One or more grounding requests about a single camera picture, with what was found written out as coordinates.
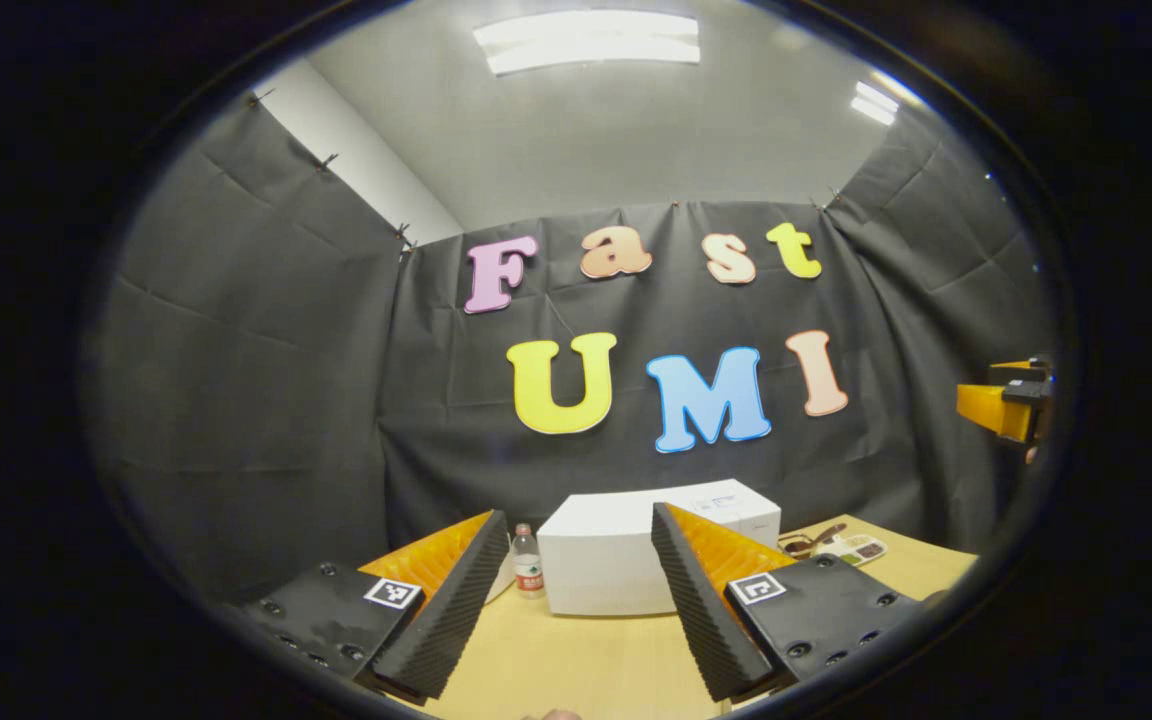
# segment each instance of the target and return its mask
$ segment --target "pink letter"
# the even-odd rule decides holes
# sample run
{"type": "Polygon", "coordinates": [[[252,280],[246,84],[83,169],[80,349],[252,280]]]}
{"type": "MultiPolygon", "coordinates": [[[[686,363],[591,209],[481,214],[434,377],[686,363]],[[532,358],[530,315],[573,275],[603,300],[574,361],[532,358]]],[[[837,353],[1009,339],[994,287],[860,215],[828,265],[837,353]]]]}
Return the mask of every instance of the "pink letter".
{"type": "Polygon", "coordinates": [[[509,283],[509,287],[518,287],[522,282],[522,258],[515,252],[531,258],[536,255],[536,238],[529,234],[524,237],[471,247],[473,286],[470,300],[465,301],[467,313],[486,313],[488,310],[509,306],[509,293],[500,290],[500,281],[509,283]],[[508,258],[503,263],[500,262],[507,253],[508,258]]]}

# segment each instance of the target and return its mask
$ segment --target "plastic bottle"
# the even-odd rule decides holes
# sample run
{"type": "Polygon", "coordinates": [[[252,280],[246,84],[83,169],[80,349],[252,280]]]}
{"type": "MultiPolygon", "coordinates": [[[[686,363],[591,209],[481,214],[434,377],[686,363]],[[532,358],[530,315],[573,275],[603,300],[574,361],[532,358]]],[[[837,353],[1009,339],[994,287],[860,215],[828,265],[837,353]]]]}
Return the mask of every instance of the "plastic bottle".
{"type": "Polygon", "coordinates": [[[518,592],[528,600],[545,597],[545,577],[540,571],[540,544],[531,535],[531,525],[518,523],[513,529],[513,578],[518,592]]]}

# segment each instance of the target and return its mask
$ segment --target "clothespin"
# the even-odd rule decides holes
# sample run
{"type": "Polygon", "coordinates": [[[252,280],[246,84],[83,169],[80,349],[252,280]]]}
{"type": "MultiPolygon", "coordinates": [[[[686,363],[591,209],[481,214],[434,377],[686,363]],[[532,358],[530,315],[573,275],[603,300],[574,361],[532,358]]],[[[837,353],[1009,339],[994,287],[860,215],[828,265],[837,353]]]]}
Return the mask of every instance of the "clothespin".
{"type": "Polygon", "coordinates": [[[266,99],[266,97],[270,97],[270,92],[274,92],[275,90],[278,90],[278,88],[270,88],[270,90],[265,91],[265,94],[262,94],[259,97],[251,97],[251,99],[247,100],[248,108],[255,108],[256,105],[260,105],[260,100],[264,100],[266,99]]]}
{"type": "Polygon", "coordinates": [[[407,236],[404,236],[404,234],[403,234],[403,233],[407,233],[407,228],[410,228],[410,227],[412,227],[411,223],[399,223],[397,225],[397,232],[394,233],[394,237],[397,237],[397,240],[403,241],[403,245],[404,245],[403,247],[403,252],[411,252],[416,248],[416,243],[412,242],[412,241],[410,241],[410,240],[407,240],[407,236]]]}
{"type": "Polygon", "coordinates": [[[340,157],[340,153],[339,153],[339,152],[333,152],[333,154],[329,154],[329,156],[328,156],[328,159],[326,159],[326,160],[323,160],[321,162],[317,164],[317,165],[314,166],[314,168],[317,169],[317,172],[320,172],[320,173],[321,173],[323,170],[325,170],[325,169],[328,169],[328,162],[329,162],[329,161],[332,161],[332,160],[335,160],[335,159],[338,159],[339,157],[340,157]]]}

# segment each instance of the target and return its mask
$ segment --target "blue letter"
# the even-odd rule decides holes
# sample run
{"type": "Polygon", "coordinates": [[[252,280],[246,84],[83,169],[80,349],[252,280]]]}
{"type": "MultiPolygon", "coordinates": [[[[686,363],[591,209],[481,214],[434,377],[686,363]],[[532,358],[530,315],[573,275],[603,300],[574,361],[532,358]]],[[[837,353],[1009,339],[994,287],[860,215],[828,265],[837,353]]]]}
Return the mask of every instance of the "blue letter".
{"type": "Polygon", "coordinates": [[[660,414],[664,434],[657,438],[659,452],[691,450],[696,435],[687,432],[685,415],[700,431],[705,442],[713,445],[723,415],[732,409],[727,439],[740,442],[772,432],[772,423],[763,416],[758,399],[758,351],[753,347],[733,347],[718,361],[713,387],[705,386],[691,361],[681,355],[657,357],[647,364],[647,373],[660,384],[660,414]]]}

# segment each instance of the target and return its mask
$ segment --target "peach letter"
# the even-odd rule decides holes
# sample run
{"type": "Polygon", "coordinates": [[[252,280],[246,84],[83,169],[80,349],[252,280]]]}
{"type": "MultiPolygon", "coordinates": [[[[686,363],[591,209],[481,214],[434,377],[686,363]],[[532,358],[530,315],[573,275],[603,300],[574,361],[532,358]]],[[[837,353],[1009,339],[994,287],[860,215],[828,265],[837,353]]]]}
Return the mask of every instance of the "peach letter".
{"type": "Polygon", "coordinates": [[[748,283],[755,279],[755,262],[745,257],[745,243],[733,234],[710,233],[700,241],[708,256],[708,273],[721,283],[748,283]]]}
{"type": "Polygon", "coordinates": [[[829,336],[824,331],[799,333],[785,341],[785,347],[799,356],[803,365],[803,379],[808,382],[808,402],[803,410],[808,415],[836,414],[847,407],[847,393],[838,388],[829,355],[824,350],[828,342],[829,336]]]}
{"type": "Polygon", "coordinates": [[[579,262],[579,272],[590,278],[609,278],[616,273],[641,273],[652,264],[652,255],[643,251],[639,232],[624,225],[613,225],[586,234],[579,242],[589,252],[579,262]]]}

